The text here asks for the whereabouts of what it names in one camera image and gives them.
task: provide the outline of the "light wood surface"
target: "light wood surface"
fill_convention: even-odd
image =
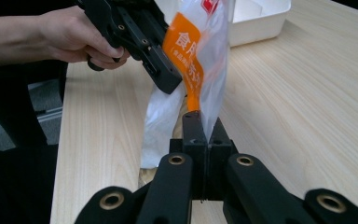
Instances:
[[[51,223],[73,223],[105,187],[137,189],[151,87],[133,60],[70,65]],[[220,118],[296,196],[326,188],[358,205],[358,11],[293,0],[278,37],[231,49]],[[193,204],[192,223],[225,223],[221,203]]]

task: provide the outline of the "black plastic part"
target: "black plastic part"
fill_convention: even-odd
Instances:
[[[304,207],[318,223],[358,224],[358,207],[329,189],[307,192]]]
[[[208,169],[208,145],[202,130],[199,111],[188,112],[182,117],[183,148],[182,152],[189,155],[194,162],[193,199],[206,200],[206,171]]]
[[[114,207],[112,206],[112,204],[118,203],[118,195],[120,195],[119,197],[122,197],[123,202],[117,208],[106,209],[101,206],[101,203],[104,203],[107,205],[110,204],[111,207]],[[109,187],[106,189],[102,189],[91,197],[89,202],[86,204],[86,206],[82,209],[79,216],[77,217],[75,224],[128,224],[130,223],[129,218],[131,218],[131,212],[133,207],[134,197],[129,190],[119,187]]]
[[[227,161],[232,154],[238,153],[238,150],[229,139],[220,119],[217,119],[213,127],[208,149],[206,198],[210,201],[223,201],[227,192]]]
[[[223,214],[228,224],[252,223],[234,190],[228,191],[225,200],[223,200]]]
[[[97,71],[97,72],[101,72],[104,70],[103,68],[92,63],[90,59],[91,59],[91,57],[89,56],[87,59],[87,64],[89,65],[89,68],[91,68],[92,70]]]
[[[112,47],[122,46],[133,59],[142,60],[161,91],[171,94],[176,89],[182,76],[161,48],[168,24],[154,1],[78,0],[78,4]]]
[[[193,162],[186,154],[164,156],[136,223],[190,223],[192,170]]]
[[[232,155],[228,160],[227,179],[252,223],[315,223],[257,158]]]

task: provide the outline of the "clear plastic bag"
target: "clear plastic bag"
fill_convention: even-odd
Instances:
[[[188,111],[199,110],[206,138],[223,102],[229,51],[228,0],[184,0],[165,36],[163,49],[181,72],[171,95],[154,88],[145,118],[141,168],[158,166],[169,152],[174,124],[187,95]]]

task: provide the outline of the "white box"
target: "white box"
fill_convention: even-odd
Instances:
[[[291,0],[236,0],[228,41],[231,47],[277,36]]]

